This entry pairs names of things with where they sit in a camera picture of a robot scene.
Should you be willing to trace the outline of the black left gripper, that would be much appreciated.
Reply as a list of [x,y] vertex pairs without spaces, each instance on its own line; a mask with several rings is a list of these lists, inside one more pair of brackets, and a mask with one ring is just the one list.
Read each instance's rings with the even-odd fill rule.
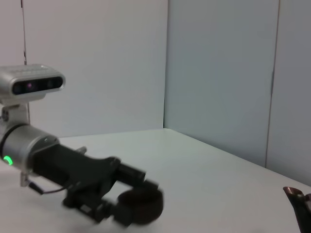
[[116,157],[91,158],[60,144],[35,152],[32,156],[35,174],[67,190],[63,200],[65,207],[76,209],[95,223],[112,216],[116,222],[128,227],[134,222],[133,211],[102,197],[116,180],[133,188],[158,190],[158,184],[145,179],[144,171],[120,164],[120,159]]

